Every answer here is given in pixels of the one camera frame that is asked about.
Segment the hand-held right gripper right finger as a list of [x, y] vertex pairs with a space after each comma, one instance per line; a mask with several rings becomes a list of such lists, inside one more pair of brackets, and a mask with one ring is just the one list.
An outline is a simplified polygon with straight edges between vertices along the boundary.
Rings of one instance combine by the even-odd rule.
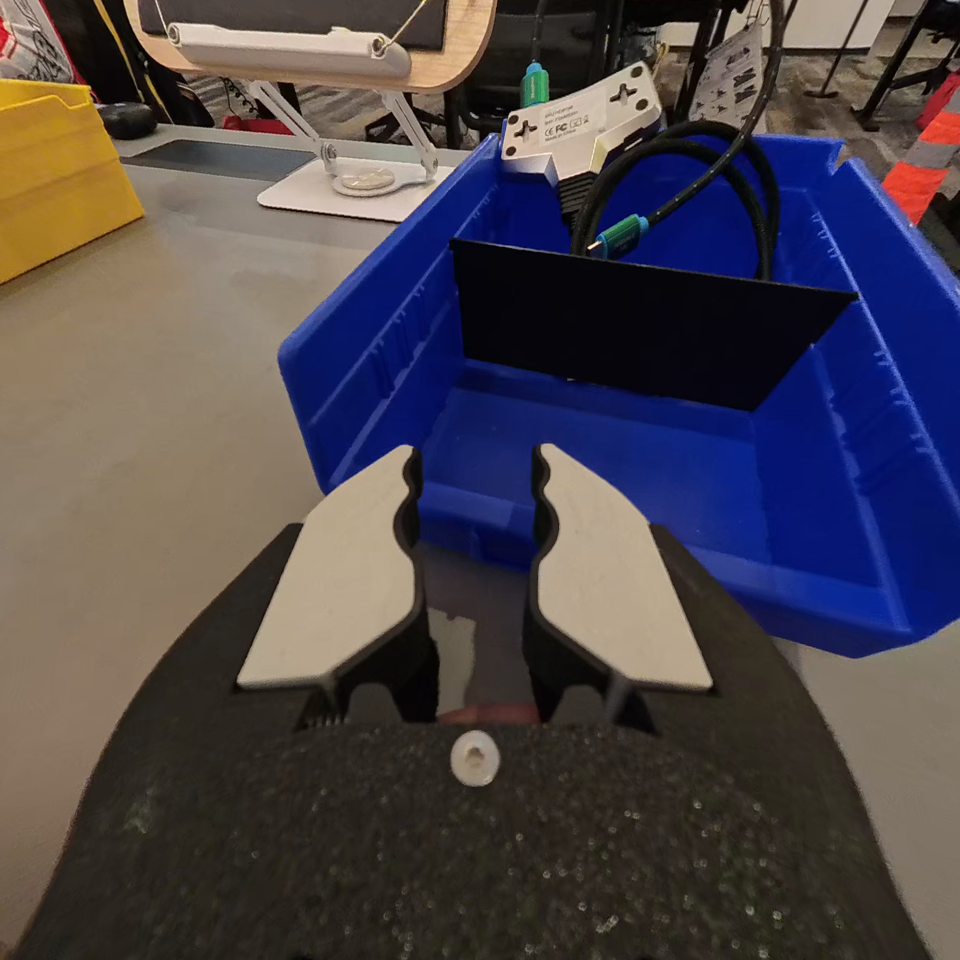
[[541, 717], [556, 717], [571, 692], [609, 722], [642, 691], [713, 692], [645, 514], [552, 442], [532, 452], [531, 490], [522, 654]]

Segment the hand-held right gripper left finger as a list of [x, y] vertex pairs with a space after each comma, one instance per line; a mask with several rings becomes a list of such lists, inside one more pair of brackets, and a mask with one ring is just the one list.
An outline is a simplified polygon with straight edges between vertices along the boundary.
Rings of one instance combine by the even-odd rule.
[[237, 674], [237, 688], [320, 690], [346, 710], [366, 685], [400, 719], [433, 724], [440, 658], [421, 535], [423, 458], [402, 444], [326, 495], [303, 522]]

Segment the blue plastic bin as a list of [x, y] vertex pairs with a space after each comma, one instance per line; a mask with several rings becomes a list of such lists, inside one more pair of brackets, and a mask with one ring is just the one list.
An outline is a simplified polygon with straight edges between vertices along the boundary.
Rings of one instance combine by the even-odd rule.
[[[453, 238], [568, 255], [547, 181], [487, 138], [282, 342], [318, 485], [421, 453], [422, 534], [515, 570], [552, 443], [666, 527], [770, 634], [848, 657], [958, 620], [958, 279], [839, 141], [766, 135], [773, 282], [855, 292], [753, 412], [466, 358]], [[619, 261], [754, 280], [724, 179]]]

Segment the black braided cable green plugs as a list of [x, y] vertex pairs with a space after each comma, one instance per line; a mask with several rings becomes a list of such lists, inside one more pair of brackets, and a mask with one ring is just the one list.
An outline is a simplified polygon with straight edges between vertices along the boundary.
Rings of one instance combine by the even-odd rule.
[[[770, 2], [769, 7], [769, 54], [760, 90], [741, 126], [710, 119], [675, 123], [630, 144], [602, 172], [578, 174], [571, 186], [558, 187], [561, 217], [570, 232], [570, 255], [610, 261], [625, 258], [654, 227], [722, 177], [750, 221], [757, 254], [753, 276], [759, 281], [772, 280], [780, 234], [781, 190], [754, 131], [776, 86], [784, 52], [786, 13], [784, 2]], [[600, 230], [602, 215], [627, 175], [641, 162], [666, 156], [700, 162], [705, 170], [649, 215], [632, 213]]]

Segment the grey desk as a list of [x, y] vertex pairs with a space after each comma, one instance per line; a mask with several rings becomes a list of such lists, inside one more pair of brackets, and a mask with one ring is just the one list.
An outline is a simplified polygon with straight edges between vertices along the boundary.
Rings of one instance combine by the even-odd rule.
[[[393, 229], [134, 165], [146, 216], [2, 284], [2, 957], [145, 678], [321, 499], [277, 354]], [[425, 549], [440, 704], [532, 701], [525, 577]], [[851, 659], [773, 641], [831, 726], [915, 926], [958, 958], [958, 621]]]

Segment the dark desk mat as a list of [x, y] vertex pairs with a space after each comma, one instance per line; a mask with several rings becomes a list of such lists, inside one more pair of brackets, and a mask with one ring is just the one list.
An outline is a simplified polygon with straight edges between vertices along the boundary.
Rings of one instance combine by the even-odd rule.
[[136, 154], [126, 165], [274, 184], [316, 160], [305, 150], [174, 139]]

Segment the black bin divider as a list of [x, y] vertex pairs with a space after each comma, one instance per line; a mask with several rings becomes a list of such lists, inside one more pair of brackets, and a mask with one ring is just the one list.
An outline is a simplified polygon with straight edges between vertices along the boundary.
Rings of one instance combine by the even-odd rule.
[[752, 413], [859, 294], [453, 238], [464, 356]]

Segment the silver adapter box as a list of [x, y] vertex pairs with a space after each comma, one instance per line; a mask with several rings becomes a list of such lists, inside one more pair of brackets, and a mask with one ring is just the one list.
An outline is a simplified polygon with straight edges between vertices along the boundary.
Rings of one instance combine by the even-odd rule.
[[501, 161], [510, 174], [545, 179], [572, 232], [607, 163], [653, 138], [663, 112], [652, 70], [639, 60], [579, 92], [510, 114]]

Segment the yellow plastic bin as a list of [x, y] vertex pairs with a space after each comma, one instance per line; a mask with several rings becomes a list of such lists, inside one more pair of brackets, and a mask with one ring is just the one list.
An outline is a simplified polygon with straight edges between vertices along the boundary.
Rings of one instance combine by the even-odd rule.
[[90, 89], [1, 80], [1, 282], [145, 215]]

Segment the black computer mouse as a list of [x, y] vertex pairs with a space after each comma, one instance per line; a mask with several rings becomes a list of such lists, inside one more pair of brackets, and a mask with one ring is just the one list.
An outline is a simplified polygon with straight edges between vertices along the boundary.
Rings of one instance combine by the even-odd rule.
[[106, 133], [114, 140], [147, 138], [159, 126], [150, 105], [143, 102], [98, 103], [96, 109]]

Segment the printed paper sheet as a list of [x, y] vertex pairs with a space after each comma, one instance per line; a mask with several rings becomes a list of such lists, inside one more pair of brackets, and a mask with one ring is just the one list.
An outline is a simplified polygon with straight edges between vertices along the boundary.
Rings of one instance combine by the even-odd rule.
[[762, 21], [754, 19], [709, 51], [693, 95], [689, 121], [743, 126], [762, 89], [763, 30]]

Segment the orange safety vest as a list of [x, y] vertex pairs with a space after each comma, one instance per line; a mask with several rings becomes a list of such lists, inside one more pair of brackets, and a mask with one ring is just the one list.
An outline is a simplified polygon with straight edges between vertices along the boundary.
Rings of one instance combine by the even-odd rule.
[[917, 227], [959, 153], [959, 70], [930, 96], [916, 122], [918, 137], [882, 180], [889, 200]]

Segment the red and white cloth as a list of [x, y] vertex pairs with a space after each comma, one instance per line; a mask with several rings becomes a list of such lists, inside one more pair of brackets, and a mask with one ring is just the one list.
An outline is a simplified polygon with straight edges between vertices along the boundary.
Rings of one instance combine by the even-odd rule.
[[41, 1], [1, 2], [1, 78], [86, 84]]

